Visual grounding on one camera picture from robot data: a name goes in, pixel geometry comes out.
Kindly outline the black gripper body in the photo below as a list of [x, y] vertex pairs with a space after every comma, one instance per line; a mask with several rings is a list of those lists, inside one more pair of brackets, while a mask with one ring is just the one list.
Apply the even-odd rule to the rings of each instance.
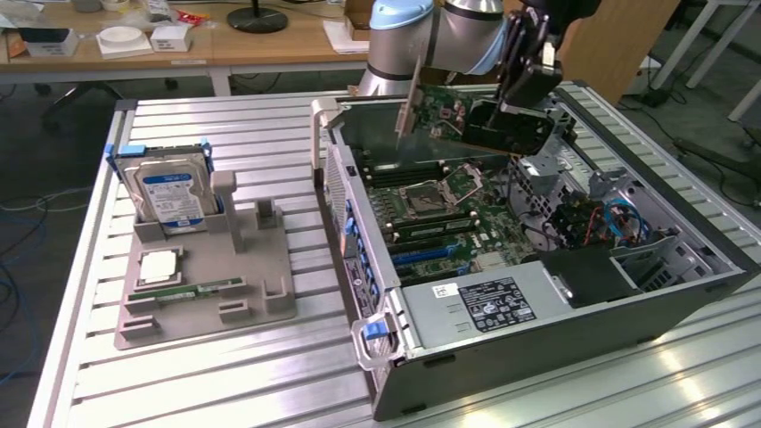
[[550, 34], [564, 34], [576, 20], [589, 18], [601, 4], [601, 0], [521, 0], [540, 17], [548, 17]]

